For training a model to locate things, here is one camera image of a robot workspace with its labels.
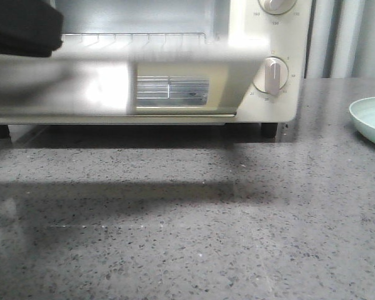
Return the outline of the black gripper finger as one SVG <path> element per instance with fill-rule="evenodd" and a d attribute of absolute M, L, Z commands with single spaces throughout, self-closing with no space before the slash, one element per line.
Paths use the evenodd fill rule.
<path fill-rule="evenodd" d="M 0 1 L 0 54 L 48 58 L 62 45 L 63 21 L 44 1 Z"/>

